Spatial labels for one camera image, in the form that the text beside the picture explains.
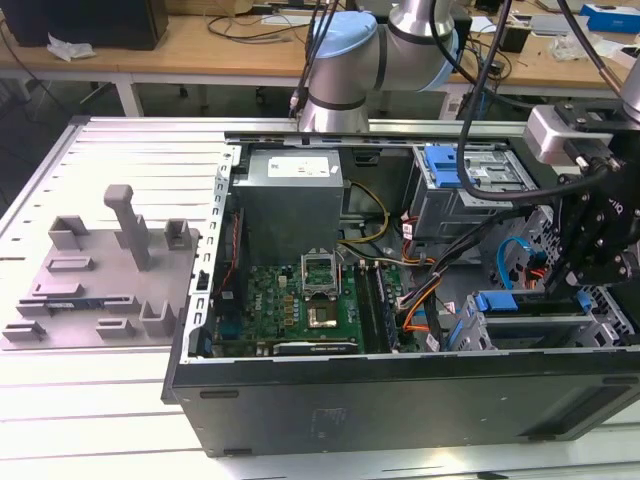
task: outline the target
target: laboratory floor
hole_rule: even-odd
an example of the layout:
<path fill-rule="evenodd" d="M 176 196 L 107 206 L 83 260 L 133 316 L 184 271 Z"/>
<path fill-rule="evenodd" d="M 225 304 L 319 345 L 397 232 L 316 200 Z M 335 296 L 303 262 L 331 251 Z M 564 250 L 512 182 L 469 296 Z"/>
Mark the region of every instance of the laboratory floor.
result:
<path fill-rule="evenodd" d="M 79 102 L 91 88 L 86 82 L 47 83 L 51 92 L 74 113 L 94 116 L 122 116 L 122 107 L 115 89 L 95 99 L 90 105 Z M 0 216 L 18 195 L 33 171 L 45 157 L 66 127 L 69 116 L 62 111 L 35 82 L 29 85 L 31 101 L 24 106 L 0 106 Z M 268 87 L 263 90 L 266 102 L 256 102 L 253 87 L 210 86 L 209 108 L 204 113 L 198 102 L 196 86 L 187 86 L 188 98 L 182 98 L 176 85 L 139 85 L 139 93 L 147 116 L 154 117 L 286 117 L 291 89 Z M 437 119 L 444 94 L 394 93 L 387 118 Z M 380 93 L 367 99 L 369 116 L 380 117 Z M 493 105 L 489 120 L 522 121 L 526 112 L 517 112 Z"/>

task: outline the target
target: green motherboard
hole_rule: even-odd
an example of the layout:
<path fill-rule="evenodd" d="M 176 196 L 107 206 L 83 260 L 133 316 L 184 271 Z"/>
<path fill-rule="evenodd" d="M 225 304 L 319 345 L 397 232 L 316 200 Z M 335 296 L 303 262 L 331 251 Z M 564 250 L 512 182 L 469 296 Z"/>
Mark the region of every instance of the green motherboard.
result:
<path fill-rule="evenodd" d="M 247 309 L 238 340 L 264 342 L 349 342 L 365 353 L 355 275 L 359 267 L 338 265 L 338 294 L 305 297 L 301 265 L 254 266 L 248 284 Z M 403 293 L 399 271 L 382 270 L 386 300 L 393 304 Z M 314 266 L 307 271 L 306 285 L 324 285 L 331 270 Z"/>

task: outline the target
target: gray plastic block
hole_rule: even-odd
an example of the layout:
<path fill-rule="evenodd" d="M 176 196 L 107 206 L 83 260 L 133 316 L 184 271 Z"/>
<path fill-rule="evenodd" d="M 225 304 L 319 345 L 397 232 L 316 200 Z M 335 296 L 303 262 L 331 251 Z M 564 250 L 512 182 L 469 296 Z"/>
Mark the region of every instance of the gray plastic block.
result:
<path fill-rule="evenodd" d="M 131 338 L 136 334 L 133 325 L 126 318 L 101 318 L 96 332 L 103 340 Z"/>
<path fill-rule="evenodd" d="M 91 257 L 56 257 L 49 260 L 50 272 L 83 272 L 93 270 Z"/>
<path fill-rule="evenodd" d="M 140 311 L 140 322 L 150 337 L 172 335 L 176 326 L 176 317 L 171 311 L 169 302 L 164 302 L 160 315 L 153 313 L 149 302 L 144 302 Z"/>
<path fill-rule="evenodd" d="M 77 237 L 81 235 L 88 235 L 88 232 L 77 216 L 56 217 L 49 229 L 49 237 L 58 250 L 80 250 Z"/>
<path fill-rule="evenodd" d="M 186 220 L 171 218 L 164 227 L 169 250 L 191 250 L 191 235 Z"/>
<path fill-rule="evenodd" d="M 106 203 L 126 203 L 127 188 L 108 189 Z M 60 229 L 54 231 L 72 234 L 60 237 L 63 243 L 73 238 L 77 248 L 60 250 L 54 244 L 49 250 L 29 291 L 16 305 L 22 318 L 7 328 L 8 336 L 0 336 L 0 348 L 170 345 L 186 309 L 199 232 L 189 229 L 185 220 L 170 220 L 164 229 L 147 229 L 137 217 L 133 236 L 149 256 L 146 271 L 140 271 L 131 251 L 121 248 L 115 230 L 88 231 L 79 217 L 56 222 L 54 227 Z M 126 231 L 127 227 L 122 237 L 130 242 Z"/>
<path fill-rule="evenodd" d="M 51 316 L 51 311 L 44 303 L 32 303 L 29 305 L 18 305 L 16 310 L 24 317 L 37 317 L 41 315 Z"/>
<path fill-rule="evenodd" d="M 2 334 L 11 342 L 39 342 L 46 335 L 44 328 L 35 321 L 9 323 Z"/>
<path fill-rule="evenodd" d="M 109 313 L 138 313 L 140 302 L 136 297 L 129 297 L 125 300 L 107 300 L 104 302 L 104 308 Z"/>
<path fill-rule="evenodd" d="M 139 271 L 147 270 L 150 256 L 145 239 L 145 232 L 141 229 L 138 219 L 131 207 L 133 189 L 129 185 L 109 185 L 104 193 L 104 204 L 113 209 L 122 230 L 122 240 L 133 256 Z"/>
<path fill-rule="evenodd" d="M 34 297 L 47 297 L 47 298 L 64 298 L 64 297 L 77 297 L 82 295 L 82 285 L 79 283 L 57 283 L 57 284 L 43 284 L 39 283 L 36 288 L 33 289 L 31 295 Z"/>

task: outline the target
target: desk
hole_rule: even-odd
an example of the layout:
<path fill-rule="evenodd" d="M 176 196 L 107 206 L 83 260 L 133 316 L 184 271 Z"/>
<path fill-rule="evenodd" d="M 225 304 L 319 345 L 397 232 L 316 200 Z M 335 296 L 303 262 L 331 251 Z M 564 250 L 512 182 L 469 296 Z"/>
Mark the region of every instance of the desk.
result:
<path fill-rule="evenodd" d="M 256 123 L 295 130 L 292 121 L 278 119 L 208 118 L 96 118 L 68 127 L 0 220 L 0 318 L 15 315 L 51 245 L 47 230 L 56 215 L 81 214 L 91 229 L 114 227 L 113 212 L 100 205 L 106 182 L 132 185 L 135 211 L 149 228 L 175 217 L 206 230 L 222 132 L 255 130 Z M 472 133 L 495 124 L 474 122 Z M 523 123 L 502 126 L 513 135 L 524 129 Z M 460 124 L 373 120 L 371 129 L 451 134 Z M 188 163 L 172 160 L 181 152 L 192 154 Z M 79 191 L 82 204 L 74 201 Z M 180 407 L 160 401 L 168 358 L 168 347 L 0 352 L 2 478 L 638 478 L 640 404 L 574 442 L 211 460 Z M 429 409 L 446 415 L 446 406 Z"/>
<path fill-rule="evenodd" d="M 516 2 L 513 10 L 540 13 L 532 4 Z M 254 25 L 231 32 L 248 35 L 278 27 Z M 306 29 L 300 29 L 304 38 Z M 22 48 L 10 37 L 19 58 L 42 80 L 100 81 L 114 83 L 127 116 L 142 116 L 136 83 L 185 83 L 196 85 L 253 85 L 293 87 L 297 85 L 303 66 L 304 47 L 292 38 L 288 43 L 246 45 L 210 34 L 202 17 L 173 16 L 168 32 L 154 51 L 96 49 L 94 58 L 67 63 L 55 58 L 45 48 Z M 616 36 L 630 41 L 631 35 Z M 482 35 L 490 41 L 492 35 Z M 587 59 L 559 63 L 547 50 L 549 40 L 530 36 L 521 55 L 509 54 L 513 72 L 499 88 L 500 93 L 611 97 L 595 67 Z M 614 71 L 625 78 L 628 70 L 608 61 Z M 475 71 L 469 54 L 464 65 Z M 0 78 L 29 78 L 16 65 L 8 50 L 0 45 Z M 455 117 L 461 96 L 469 85 L 460 75 L 452 75 L 440 90 L 447 101 L 441 118 Z"/>

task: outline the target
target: white tabletop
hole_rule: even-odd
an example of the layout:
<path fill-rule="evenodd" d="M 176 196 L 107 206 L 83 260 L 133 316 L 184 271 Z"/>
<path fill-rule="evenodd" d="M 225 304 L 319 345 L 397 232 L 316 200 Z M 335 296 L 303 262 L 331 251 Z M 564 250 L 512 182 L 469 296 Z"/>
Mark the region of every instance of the white tabletop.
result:
<path fill-rule="evenodd" d="M 151 228 L 170 217 L 202 227 L 228 122 L 94 119 L 69 127 L 0 221 L 1 323 L 15 318 L 55 216 L 114 228 L 102 205 L 108 183 L 132 185 L 134 209 Z M 168 357 L 168 347 L 1 353 L 0 478 L 640 476 L 640 405 L 574 442 L 212 460 L 180 407 L 160 401 Z M 446 415 L 446 406 L 425 414 Z"/>

